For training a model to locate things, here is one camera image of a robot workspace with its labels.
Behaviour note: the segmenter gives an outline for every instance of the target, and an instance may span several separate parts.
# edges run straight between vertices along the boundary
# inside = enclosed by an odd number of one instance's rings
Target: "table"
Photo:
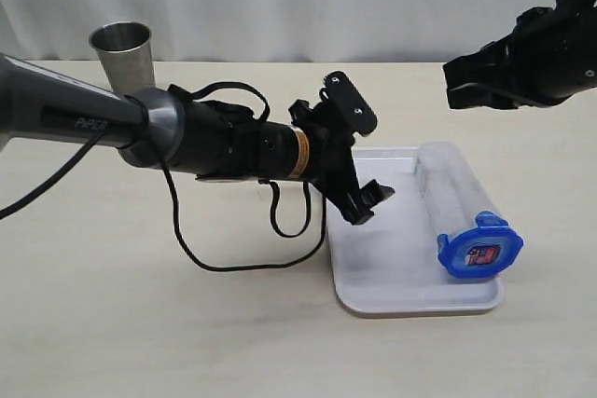
[[[98,62],[41,64],[107,87]],[[433,63],[156,63],[161,87],[248,82],[277,121],[297,98],[315,102],[321,78],[337,69],[380,118],[357,144],[454,142],[525,238],[498,309],[355,318],[334,296],[328,250],[286,271],[200,271],[174,239],[162,174],[96,148],[0,223],[0,396],[595,396],[597,92],[546,110],[450,111]],[[242,92],[217,98],[260,107]],[[9,143],[1,203],[76,149]],[[317,226],[300,240],[275,236],[265,185],[174,179],[183,231],[205,261],[283,261],[317,239]],[[282,226],[296,229],[302,217],[300,189],[284,185]]]

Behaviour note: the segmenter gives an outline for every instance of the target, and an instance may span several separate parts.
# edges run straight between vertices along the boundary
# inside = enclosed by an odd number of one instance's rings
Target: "white backdrop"
[[[508,34],[553,0],[0,0],[0,51],[94,59],[117,20],[154,30],[156,60],[445,61]]]

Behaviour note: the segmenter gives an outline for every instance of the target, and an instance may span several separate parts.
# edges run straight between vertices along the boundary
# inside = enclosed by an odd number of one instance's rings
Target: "white tray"
[[[357,148],[360,182],[377,179],[396,193],[363,226],[328,207],[336,294],[361,317],[482,313],[502,302],[499,278],[459,280],[437,261],[436,236],[412,174],[414,147]]]

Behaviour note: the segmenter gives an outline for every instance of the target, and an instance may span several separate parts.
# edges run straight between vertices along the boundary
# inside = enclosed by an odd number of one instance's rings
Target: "metal cup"
[[[90,35],[114,93],[128,95],[156,85],[151,30],[139,22],[113,22]]]

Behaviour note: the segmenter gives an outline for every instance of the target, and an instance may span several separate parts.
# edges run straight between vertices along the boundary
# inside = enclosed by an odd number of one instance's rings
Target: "blue lid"
[[[481,212],[473,227],[456,236],[437,237],[437,259],[451,275],[460,279],[493,277],[509,267],[519,252],[523,241],[507,221],[494,213]]]

